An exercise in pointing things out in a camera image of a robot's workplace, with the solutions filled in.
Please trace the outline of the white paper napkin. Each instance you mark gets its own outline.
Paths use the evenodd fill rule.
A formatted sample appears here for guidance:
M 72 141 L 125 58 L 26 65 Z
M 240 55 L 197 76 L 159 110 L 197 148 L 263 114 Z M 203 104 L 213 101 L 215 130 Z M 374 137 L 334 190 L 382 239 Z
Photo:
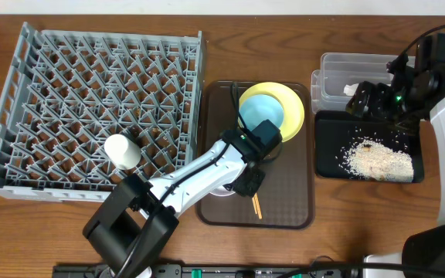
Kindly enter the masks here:
M 358 89 L 358 83 L 352 84 L 352 85 L 345 85 L 343 89 L 343 93 L 346 96 L 352 97 L 355 95 L 356 90 Z

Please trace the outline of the white rice leftovers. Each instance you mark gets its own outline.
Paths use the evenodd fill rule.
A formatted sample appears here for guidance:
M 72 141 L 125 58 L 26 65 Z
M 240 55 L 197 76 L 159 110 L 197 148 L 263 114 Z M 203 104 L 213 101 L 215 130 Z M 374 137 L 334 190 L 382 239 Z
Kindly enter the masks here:
M 353 142 L 340 148 L 339 168 L 355 178 L 374 181 L 412 182 L 412 158 L 404 149 L 388 147 L 384 140 L 372 136 L 353 137 Z

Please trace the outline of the light blue bowl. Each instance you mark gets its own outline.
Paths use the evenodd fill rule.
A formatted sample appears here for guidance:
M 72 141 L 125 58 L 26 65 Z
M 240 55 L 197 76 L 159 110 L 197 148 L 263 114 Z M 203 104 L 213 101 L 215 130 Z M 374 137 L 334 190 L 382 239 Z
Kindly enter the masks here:
M 240 106 L 239 113 L 249 130 L 253 130 L 265 120 L 269 120 L 276 127 L 280 127 L 284 121 L 284 109 L 280 102 L 263 94 L 245 100 Z

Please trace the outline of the white pink cup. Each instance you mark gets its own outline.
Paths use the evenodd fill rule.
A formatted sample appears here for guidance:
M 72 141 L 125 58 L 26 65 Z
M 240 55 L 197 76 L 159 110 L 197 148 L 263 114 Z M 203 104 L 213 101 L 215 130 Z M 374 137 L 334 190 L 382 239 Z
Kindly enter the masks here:
M 141 160 L 141 149 L 122 134 L 109 136 L 104 143 L 104 150 L 119 170 L 135 168 Z

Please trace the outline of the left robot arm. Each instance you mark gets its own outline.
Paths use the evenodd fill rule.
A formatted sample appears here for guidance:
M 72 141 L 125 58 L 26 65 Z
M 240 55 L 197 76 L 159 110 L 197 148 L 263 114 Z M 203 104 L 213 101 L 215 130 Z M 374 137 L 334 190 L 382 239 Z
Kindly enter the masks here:
M 264 120 L 254 129 L 222 133 L 204 155 L 168 175 L 124 178 L 83 228 L 83 235 L 115 277 L 137 277 L 160 255 L 179 216 L 222 187 L 253 197 L 264 158 L 280 145 L 280 129 Z

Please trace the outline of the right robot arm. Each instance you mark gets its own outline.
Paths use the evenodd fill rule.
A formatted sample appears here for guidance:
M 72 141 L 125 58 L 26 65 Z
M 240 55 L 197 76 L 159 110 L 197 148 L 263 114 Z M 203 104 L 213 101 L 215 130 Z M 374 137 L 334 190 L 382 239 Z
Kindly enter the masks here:
M 410 236 L 400 253 L 368 256 L 375 277 L 445 277 L 445 33 L 432 29 L 413 41 L 415 65 L 401 52 L 386 68 L 390 85 L 361 82 L 346 106 L 356 117 L 381 120 L 404 132 L 418 131 L 428 120 L 436 139 L 440 166 L 438 226 Z

